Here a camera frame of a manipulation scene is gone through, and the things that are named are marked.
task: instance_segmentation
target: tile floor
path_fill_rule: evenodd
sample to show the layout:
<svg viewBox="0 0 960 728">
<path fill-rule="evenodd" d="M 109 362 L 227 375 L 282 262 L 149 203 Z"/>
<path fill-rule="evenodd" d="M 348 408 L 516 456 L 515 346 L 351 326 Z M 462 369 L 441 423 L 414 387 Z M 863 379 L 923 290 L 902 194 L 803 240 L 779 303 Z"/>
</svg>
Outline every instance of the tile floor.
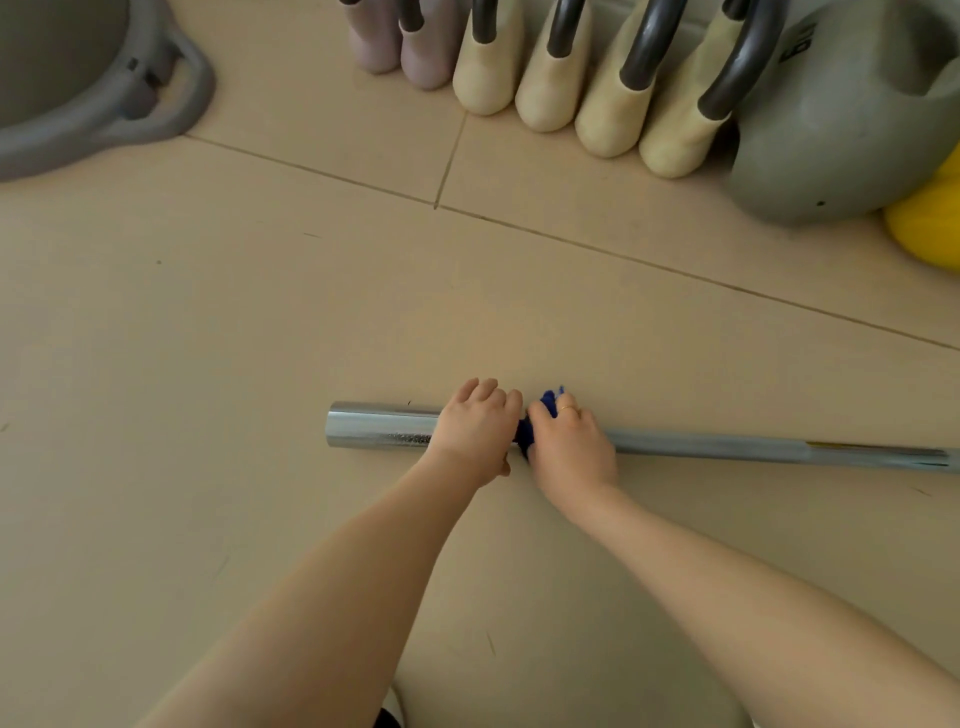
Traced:
<svg viewBox="0 0 960 728">
<path fill-rule="evenodd" d="M 190 135 L 0 189 L 0 722 L 130 724 L 408 453 L 334 399 L 563 382 L 610 425 L 960 447 L 960 284 L 875 221 L 788 232 L 512 112 L 351 68 L 335 6 L 178 3 Z M 960 673 L 946 476 L 624 458 L 679 522 Z M 412 728 L 743 725 L 524 469 L 475 501 L 397 682 Z"/>
</svg>

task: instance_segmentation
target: metal bar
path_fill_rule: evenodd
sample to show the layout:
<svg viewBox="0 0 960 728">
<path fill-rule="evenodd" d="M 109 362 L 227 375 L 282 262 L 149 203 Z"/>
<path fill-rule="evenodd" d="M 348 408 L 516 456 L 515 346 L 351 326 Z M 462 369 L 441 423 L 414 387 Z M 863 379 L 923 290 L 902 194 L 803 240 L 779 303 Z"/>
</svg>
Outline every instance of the metal bar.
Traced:
<svg viewBox="0 0 960 728">
<path fill-rule="evenodd" d="M 326 441 L 334 448 L 425 448 L 439 414 L 438 407 L 338 401 L 330 406 L 326 417 Z M 960 449 L 895 448 L 640 429 L 610 429 L 607 436 L 617 452 L 632 455 L 960 473 Z"/>
</svg>

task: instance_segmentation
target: tile grout line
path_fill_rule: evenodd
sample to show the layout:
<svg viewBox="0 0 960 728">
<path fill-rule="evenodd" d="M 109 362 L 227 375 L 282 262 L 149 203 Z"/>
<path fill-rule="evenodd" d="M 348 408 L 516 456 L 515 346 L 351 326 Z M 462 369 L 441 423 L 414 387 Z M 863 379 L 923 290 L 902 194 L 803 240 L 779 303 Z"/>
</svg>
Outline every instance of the tile grout line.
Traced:
<svg viewBox="0 0 960 728">
<path fill-rule="evenodd" d="M 710 283 L 711 285 L 716 285 L 721 288 L 726 288 L 737 293 L 743 293 L 748 296 L 754 296 L 755 298 L 763 299 L 765 301 L 772 301 L 774 303 L 782 303 L 784 305 L 793 306 L 794 308 L 799 308 L 804 311 L 810 311 L 811 313 L 819 313 L 823 316 L 829 316 L 832 319 L 837 319 L 839 321 L 846 321 L 850 324 L 858 324 L 867 328 L 873 328 L 878 331 L 883 331 L 884 333 L 891 333 L 896 336 L 902 336 L 907 339 L 913 339 L 914 341 L 919 341 L 924 344 L 931 344 L 935 347 L 940 347 L 941 349 L 948 349 L 953 352 L 960 352 L 960 346 L 955 346 L 953 344 L 948 344 L 944 341 L 937 341 L 936 339 L 928 339 L 924 336 L 920 336 L 915 333 L 910 333 L 908 331 L 901 331 L 898 328 L 886 327 L 882 324 L 874 324 L 869 321 L 864 321 L 863 319 L 857 319 L 853 316 L 846 316 L 842 313 L 835 313 L 833 311 L 827 311 L 823 308 L 817 308 L 816 306 L 807 305 L 806 303 L 798 303 L 796 301 L 790 301 L 789 299 L 782 299 L 777 296 L 771 296 L 767 293 L 761 293 L 759 291 L 751 290 L 750 288 L 744 288 L 733 283 L 725 283 L 722 280 L 716 280 L 707 278 L 706 276 L 700 276 L 696 273 L 688 273 L 687 271 L 682 271 L 679 268 L 671 268 L 668 265 L 662 265 L 660 263 L 655 263 L 650 260 L 644 260 L 643 258 L 632 257 L 631 255 L 625 255 L 622 253 L 616 253 L 614 251 L 604 250 L 603 248 L 597 248 L 596 246 L 589 245 L 589 243 L 581 243 L 576 240 L 571 240 L 569 238 L 560 237 L 559 235 L 553 235 L 549 232 L 536 231 L 531 228 L 524 228 L 521 225 L 515 225 L 514 223 L 508 223 L 503 220 L 497 220 L 492 217 L 487 217 L 486 215 L 481 215 L 476 212 L 469 212 L 467 210 L 458 209 L 456 207 L 450 207 L 447 205 L 440 205 L 440 209 L 446 210 L 448 212 L 454 212 L 458 215 L 464 215 L 466 217 L 472 217 L 477 220 L 483 220 L 484 222 L 493 223 L 494 225 L 500 225 L 504 228 L 510 228 L 511 230 L 516 230 L 520 232 L 529 232 L 538 237 L 547 238 L 549 240 L 555 240 L 558 243 L 564 243 L 565 245 L 571 245 L 575 248 L 581 248 L 583 250 L 591 251 L 593 253 L 599 253 L 600 255 L 608 255 L 610 257 L 619 258 L 620 260 L 627 260 L 638 265 L 643 265 L 648 268 L 654 268 L 664 273 L 672 273 L 677 276 L 682 276 L 683 278 L 698 280 L 702 283 Z"/>
<path fill-rule="evenodd" d="M 546 238 L 548 240 L 555 240 L 559 243 L 564 243 L 565 245 L 571 245 L 574 248 L 580 248 L 582 250 L 591 251 L 593 253 L 598 253 L 600 255 L 607 255 L 609 257 L 619 258 L 620 260 L 626 260 L 631 263 L 636 263 L 638 265 L 643 265 L 648 268 L 654 268 L 655 270 L 663 271 L 664 273 L 672 273 L 677 276 L 682 276 L 683 278 L 698 280 L 703 283 L 709 283 L 711 285 L 716 285 L 721 288 L 726 288 L 730 291 L 735 291 L 737 293 L 743 293 L 748 296 L 753 296 L 755 298 L 763 299 L 765 301 L 772 301 L 774 303 L 782 303 L 783 305 L 793 306 L 794 308 L 799 308 L 804 311 L 810 311 L 811 313 L 819 313 L 823 316 L 829 316 L 831 319 L 836 319 L 838 321 L 846 321 L 850 324 L 858 324 L 867 328 L 872 328 L 877 331 L 883 331 L 885 333 L 894 334 L 895 336 L 902 336 L 907 339 L 912 339 L 914 341 L 919 341 L 924 344 L 930 344 L 935 347 L 940 347 L 941 349 L 947 349 L 952 352 L 960 352 L 960 346 L 955 346 L 953 344 L 948 344 L 947 342 L 937 341 L 936 339 L 928 339 L 924 336 L 918 334 L 909 333 L 907 331 L 901 331 L 897 328 L 890 328 L 883 326 L 881 324 L 873 324 L 869 321 L 864 321 L 863 319 L 857 319 L 853 316 L 845 316 L 842 313 L 835 313 L 833 311 L 827 311 L 823 308 L 817 308 L 816 306 L 807 305 L 805 303 L 798 303 L 796 301 L 790 301 L 789 299 L 782 299 L 777 296 L 771 296 L 770 294 L 760 293 L 759 291 L 754 291 L 749 288 L 744 288 L 739 285 L 734 285 L 733 283 L 725 283 L 722 280 L 711 279 L 706 276 L 700 276 L 695 273 L 688 273 L 687 271 L 682 271 L 679 268 L 671 268 L 668 265 L 662 265 L 660 263 L 655 263 L 650 260 L 644 260 L 643 258 L 632 257 L 631 255 L 625 255 L 622 253 L 616 253 L 614 251 L 604 250 L 603 248 L 598 248 L 594 245 L 589 245 L 589 243 L 582 243 L 577 240 L 571 240 L 570 238 L 560 237 L 559 235 L 554 235 L 549 232 L 537 231 L 532 228 L 524 228 L 521 225 L 515 225 L 514 223 L 509 223 L 504 220 L 497 220 L 496 218 L 487 217 L 486 215 L 481 215 L 477 212 L 469 212 L 464 209 L 458 209 L 457 207 L 451 207 L 447 205 L 441 205 L 440 199 L 441 195 L 444 192 L 444 186 L 446 185 L 446 178 L 450 173 L 450 169 L 453 166 L 453 159 L 456 156 L 457 148 L 460 144 L 460 137 L 463 135 L 464 127 L 467 125 L 468 114 L 464 113 L 463 121 L 460 123 L 460 131 L 457 133 L 457 138 L 454 141 L 453 151 L 450 153 L 450 159 L 446 163 L 446 169 L 444 170 L 444 177 L 441 180 L 440 189 L 437 191 L 437 198 L 434 202 L 424 200 L 420 197 L 414 197 L 413 195 L 407 195 L 403 192 L 396 192 L 392 189 L 386 189 L 385 187 L 377 187 L 374 184 L 368 184 L 366 182 L 358 182 L 357 180 L 351 180 L 347 177 L 341 177 L 339 175 L 330 174 L 329 172 L 323 172 L 319 169 L 314 169 L 313 167 L 308 167 L 303 164 L 297 164 L 292 161 L 286 161 L 284 159 L 277 159 L 274 157 L 269 157 L 267 155 L 262 155 L 257 152 L 251 152 L 247 149 L 241 149 L 239 147 L 234 147 L 229 144 L 224 144 L 219 141 L 212 141 L 211 139 L 204 139 L 199 136 L 194 136 L 193 134 L 186 133 L 183 136 L 186 138 L 200 142 L 201 144 L 209 144 L 213 147 L 219 147 L 221 149 L 226 149 L 231 152 L 237 152 L 238 154 L 246 155 L 248 157 L 253 157 L 257 159 L 263 159 L 265 161 L 275 162 L 277 164 L 282 164 L 285 167 L 290 167 L 292 169 L 299 169 L 302 172 L 309 172 L 311 174 L 317 175 L 319 177 L 325 177 L 329 180 L 335 180 L 336 182 L 344 182 L 346 184 L 351 184 L 355 187 L 362 187 L 363 189 L 369 189 L 373 192 L 381 192 L 385 195 L 390 195 L 392 197 L 398 197 L 401 200 L 408 200 L 410 202 L 418 203 L 420 205 L 430 205 L 434 209 L 442 209 L 448 212 L 453 212 L 458 215 L 464 215 L 466 217 L 472 217 L 476 220 L 482 220 L 487 223 L 492 223 L 494 225 L 499 225 L 504 228 L 509 228 L 511 230 L 516 230 L 520 232 L 528 232 L 530 234 L 536 235 L 537 237 Z"/>
<path fill-rule="evenodd" d="M 314 169 L 313 167 L 307 167 L 304 164 L 297 164 L 293 161 L 287 161 L 286 159 L 277 159 L 276 157 L 268 157 L 267 155 L 261 155 L 257 152 L 251 152 L 249 149 L 241 149 L 240 147 L 233 147 L 229 144 L 224 144 L 223 142 L 213 141 L 211 139 L 204 139 L 199 136 L 194 136 L 193 134 L 186 133 L 183 136 L 186 138 L 200 142 L 201 144 L 209 144 L 211 147 L 219 147 L 220 149 L 226 149 L 231 152 L 237 152 L 241 155 L 247 155 L 248 157 L 253 157 L 256 159 L 263 159 L 265 161 L 276 162 L 277 164 L 282 164 L 285 167 L 291 167 L 293 169 L 299 169 L 301 172 L 309 172 L 311 174 L 317 175 L 318 177 L 326 177 L 328 180 L 335 180 L 336 182 L 345 182 L 346 184 L 352 184 L 356 187 L 363 187 L 364 189 L 372 190 L 373 192 L 382 192 L 385 195 L 391 195 L 392 197 L 398 197 L 401 200 L 409 200 L 410 202 L 420 203 L 421 205 L 432 205 L 436 209 L 436 205 L 430 202 L 429 200 L 424 200 L 420 197 L 414 197 L 413 195 L 407 195 L 403 192 L 397 192 L 393 189 L 387 189 L 386 187 L 377 187 L 375 184 L 368 184 L 366 182 L 358 182 L 357 180 L 352 180 L 349 177 L 341 177 L 340 175 L 330 174 L 329 172 L 324 172 L 319 169 Z"/>
<path fill-rule="evenodd" d="M 453 149 L 450 150 L 450 159 L 446 161 L 446 169 L 444 169 L 444 176 L 440 180 L 440 189 L 437 190 L 437 199 L 433 201 L 433 208 L 437 209 L 440 206 L 440 198 L 444 194 L 444 187 L 446 186 L 446 178 L 450 176 L 450 169 L 453 167 L 453 158 L 457 156 L 457 148 L 460 146 L 460 137 L 464 135 L 464 127 L 467 125 L 468 114 L 464 111 L 464 118 L 460 122 L 460 131 L 457 132 L 457 138 L 453 140 Z"/>
</svg>

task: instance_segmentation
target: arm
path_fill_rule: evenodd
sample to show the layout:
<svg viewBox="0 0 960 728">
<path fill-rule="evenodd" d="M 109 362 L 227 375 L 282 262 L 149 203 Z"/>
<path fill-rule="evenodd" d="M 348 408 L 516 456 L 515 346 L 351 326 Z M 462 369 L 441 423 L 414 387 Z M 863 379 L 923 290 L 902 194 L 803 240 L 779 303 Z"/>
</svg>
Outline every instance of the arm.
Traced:
<svg viewBox="0 0 960 728">
<path fill-rule="evenodd" d="M 510 472 L 522 397 L 496 385 L 461 387 L 420 462 L 316 546 L 141 725 L 372 726 L 447 536 L 477 489 Z"/>
<path fill-rule="evenodd" d="M 624 564 L 764 728 L 960 726 L 960 682 L 845 601 L 668 522 L 616 487 L 613 447 L 563 395 L 530 407 L 538 485 Z"/>
</svg>

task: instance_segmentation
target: kettlebell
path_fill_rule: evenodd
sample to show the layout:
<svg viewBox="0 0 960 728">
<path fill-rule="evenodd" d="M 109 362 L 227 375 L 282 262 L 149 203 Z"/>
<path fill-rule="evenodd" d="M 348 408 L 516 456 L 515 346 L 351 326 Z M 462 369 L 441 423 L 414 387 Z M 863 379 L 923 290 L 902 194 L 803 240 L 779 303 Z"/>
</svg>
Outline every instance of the kettlebell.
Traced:
<svg viewBox="0 0 960 728">
<path fill-rule="evenodd" d="M 883 217 L 907 252 L 960 273 L 960 146 L 930 182 L 886 207 Z"/>
<path fill-rule="evenodd" d="M 523 55 L 520 0 L 473 0 L 453 92 L 470 113 L 488 116 L 514 100 Z"/>
<path fill-rule="evenodd" d="M 784 225 L 906 197 L 960 141 L 960 4 L 847 0 L 784 34 L 738 110 L 733 199 Z"/>
<path fill-rule="evenodd" d="M 387 73 L 400 65 L 400 28 L 394 0 L 339 0 L 349 25 L 349 44 L 358 66 Z"/>
<path fill-rule="evenodd" d="M 588 0 L 556 0 L 516 91 L 516 111 L 535 132 L 555 132 L 577 112 L 587 72 L 593 10 Z"/>
<path fill-rule="evenodd" d="M 638 0 L 623 21 L 577 113 L 577 136 L 591 154 L 616 157 L 636 146 L 685 6 L 686 0 Z"/>
<path fill-rule="evenodd" d="M 396 14 L 403 34 L 404 75 L 427 91 L 447 84 L 464 30 L 457 0 L 396 0 Z"/>
<path fill-rule="evenodd" d="M 787 10 L 788 0 L 724 2 L 703 42 L 653 100 L 639 144 L 651 172 L 673 179 L 704 163 L 717 130 L 776 51 Z"/>
</svg>

